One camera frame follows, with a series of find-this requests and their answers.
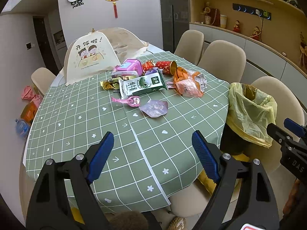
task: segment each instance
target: cartoon boy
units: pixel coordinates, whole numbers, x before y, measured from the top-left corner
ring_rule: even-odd
[[[96,54],[96,51],[97,51],[97,46],[95,46],[95,45],[90,46],[90,47],[88,48],[88,51],[89,51],[89,53],[91,54],[91,56],[92,56],[92,55],[95,55],[95,54]]]
[[[86,48],[84,48],[84,49],[81,49],[78,52],[78,54],[80,55],[81,59],[85,59],[85,58],[87,58],[88,52],[87,52]]]

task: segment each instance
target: pink spoon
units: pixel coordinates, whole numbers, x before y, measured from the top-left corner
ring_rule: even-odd
[[[117,99],[117,98],[112,97],[112,102],[126,103],[132,107],[138,107],[140,106],[141,99],[139,96],[133,96],[128,99]]]

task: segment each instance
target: red paper cup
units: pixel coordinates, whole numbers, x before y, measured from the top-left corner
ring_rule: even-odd
[[[156,67],[162,69],[163,73],[174,76],[176,73],[177,63],[176,61],[158,61]]]
[[[142,68],[144,72],[152,70],[154,67],[155,67],[155,64],[153,60],[148,60],[144,64],[142,64]]]

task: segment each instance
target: white sticker with red border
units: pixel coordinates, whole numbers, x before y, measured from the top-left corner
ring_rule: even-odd
[[[254,227],[252,225],[249,225],[249,224],[245,224],[241,230],[264,230],[262,228],[258,228],[258,227]]]

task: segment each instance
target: metal screw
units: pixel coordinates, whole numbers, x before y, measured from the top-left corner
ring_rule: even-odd
[[[260,164],[259,159],[254,159],[254,164],[259,165]]]
[[[231,155],[229,155],[228,153],[224,153],[223,158],[229,160],[231,158]]]
[[[81,161],[83,158],[84,158],[84,155],[83,155],[83,154],[78,154],[78,155],[76,155],[76,159],[77,159],[78,161]]]
[[[45,162],[47,165],[51,165],[53,163],[53,160],[52,159],[48,159],[46,162]]]

